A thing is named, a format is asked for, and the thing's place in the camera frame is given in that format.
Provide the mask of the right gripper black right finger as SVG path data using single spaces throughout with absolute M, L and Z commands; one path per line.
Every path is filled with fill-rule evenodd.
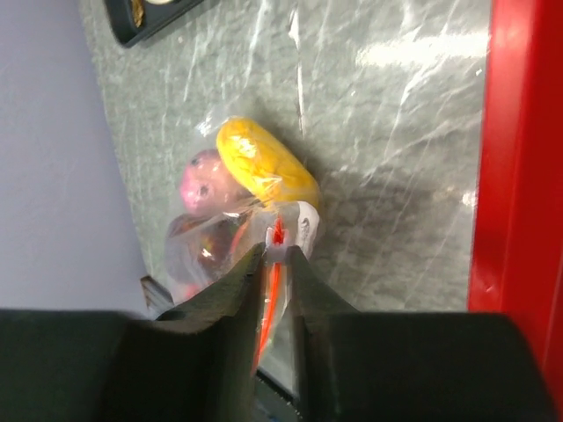
M 289 249 L 306 421 L 555 421 L 530 346 L 499 313 L 361 312 Z

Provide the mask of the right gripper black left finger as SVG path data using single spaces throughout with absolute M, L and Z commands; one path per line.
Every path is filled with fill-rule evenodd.
M 2 420 L 250 420 L 264 252 L 155 320 L 3 310 Z

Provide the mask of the dark purple plum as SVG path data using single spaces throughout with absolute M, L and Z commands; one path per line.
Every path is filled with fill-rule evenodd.
M 204 288 L 228 271 L 245 215 L 195 219 L 183 214 L 169 224 L 165 270 L 178 283 Z

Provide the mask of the pink red peach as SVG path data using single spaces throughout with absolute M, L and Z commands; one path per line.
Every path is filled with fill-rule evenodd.
M 228 171 L 217 149 L 203 150 L 188 161 L 179 193 L 186 211 L 195 217 L 226 211 L 250 197 Z

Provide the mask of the clear zip bag orange zipper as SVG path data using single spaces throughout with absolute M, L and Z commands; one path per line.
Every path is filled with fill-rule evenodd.
M 223 116 L 219 119 L 207 119 L 203 121 L 196 128 L 200 149 L 195 154 L 206 149 L 217 149 L 216 136 L 218 130 L 226 120 L 232 117 L 243 116 Z M 195 154 L 187 160 L 186 165 Z M 273 342 L 275 330 L 282 320 L 282 316 L 290 299 L 289 274 L 286 265 L 282 263 L 282 253 L 290 246 L 297 246 L 302 250 L 305 257 L 311 255 L 320 225 L 320 205 L 321 194 L 319 207 L 313 207 L 305 201 L 270 202 L 264 204 L 250 193 L 250 197 L 240 200 L 226 211 L 203 217 L 195 217 L 186 211 L 178 187 L 178 201 L 175 205 L 172 220 L 183 214 L 190 215 L 195 219 L 206 220 L 218 215 L 231 214 L 245 215 L 247 217 L 246 223 L 240 229 L 239 240 L 236 244 L 232 261 L 227 272 L 229 272 L 255 244 L 265 244 L 267 257 L 266 271 L 263 280 L 266 286 L 260 321 L 259 351 L 261 353 L 265 352 Z M 212 284 L 204 288 L 199 288 L 193 285 L 178 283 L 167 274 L 166 270 L 165 272 L 167 276 L 165 287 L 170 292 L 172 300 L 176 304 L 194 298 L 197 294 L 201 293 L 204 289 L 210 287 L 227 274 L 227 272 L 225 272 L 221 278 Z

